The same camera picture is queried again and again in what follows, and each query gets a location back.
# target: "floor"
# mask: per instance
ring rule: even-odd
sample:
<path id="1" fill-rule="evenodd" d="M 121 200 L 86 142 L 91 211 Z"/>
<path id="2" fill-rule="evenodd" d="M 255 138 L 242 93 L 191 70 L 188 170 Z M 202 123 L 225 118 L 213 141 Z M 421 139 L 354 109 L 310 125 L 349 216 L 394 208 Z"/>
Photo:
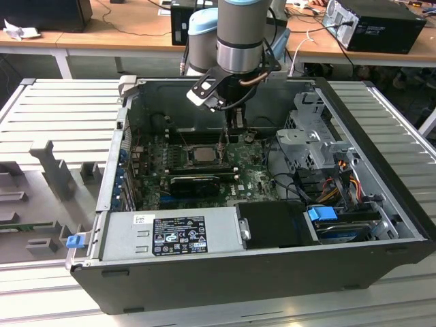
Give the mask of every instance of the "floor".
<path id="1" fill-rule="evenodd" d="M 9 54 L 0 57 L 0 108 L 14 92 L 23 78 L 61 78 L 56 61 L 50 56 Z M 125 74 L 141 77 L 178 76 L 178 59 L 123 58 Z M 71 57 L 71 69 L 76 78 L 119 78 L 115 61 L 110 57 Z M 331 80 L 347 80 L 350 66 L 336 65 Z M 394 76 L 397 68 L 385 69 L 385 75 Z M 412 124 L 419 119 L 436 90 L 422 87 L 411 80 L 406 91 L 399 91 L 390 81 L 380 80 L 379 74 L 369 78 L 375 82 L 384 95 L 406 116 Z"/>

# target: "power supply label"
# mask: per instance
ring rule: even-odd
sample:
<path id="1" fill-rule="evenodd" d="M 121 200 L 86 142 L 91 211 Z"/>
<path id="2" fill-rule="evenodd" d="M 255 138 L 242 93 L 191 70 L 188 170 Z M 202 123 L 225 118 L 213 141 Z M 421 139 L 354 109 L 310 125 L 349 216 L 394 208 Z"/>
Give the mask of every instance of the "power supply label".
<path id="1" fill-rule="evenodd" d="M 152 252 L 156 256 L 206 253 L 204 216 L 154 219 Z"/>

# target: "electronic equipment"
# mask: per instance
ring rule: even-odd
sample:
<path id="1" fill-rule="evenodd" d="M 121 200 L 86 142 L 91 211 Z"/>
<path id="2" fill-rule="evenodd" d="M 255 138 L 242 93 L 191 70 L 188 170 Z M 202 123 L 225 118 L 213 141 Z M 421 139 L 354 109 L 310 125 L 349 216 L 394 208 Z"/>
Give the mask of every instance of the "electronic equipment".
<path id="1" fill-rule="evenodd" d="M 410 177 L 421 168 L 379 133 L 395 127 L 414 163 L 436 152 L 374 87 L 265 83 L 230 129 L 186 99 L 193 79 L 124 81 L 94 225 L 67 242 L 67 268 L 103 312 L 366 288 L 436 249 L 434 206 Z M 360 115 L 368 101 L 381 130 Z"/>
<path id="2" fill-rule="evenodd" d="M 171 42 L 173 46 L 184 46 L 188 40 L 189 18 L 195 10 L 218 6 L 218 0 L 172 0 Z"/>
<path id="3" fill-rule="evenodd" d="M 6 19 L 19 27 L 78 33 L 83 32 L 92 15 L 89 0 L 0 1 L 0 27 Z"/>
<path id="4" fill-rule="evenodd" d="M 330 0 L 322 24 L 348 51 L 405 55 L 426 19 L 389 0 Z"/>

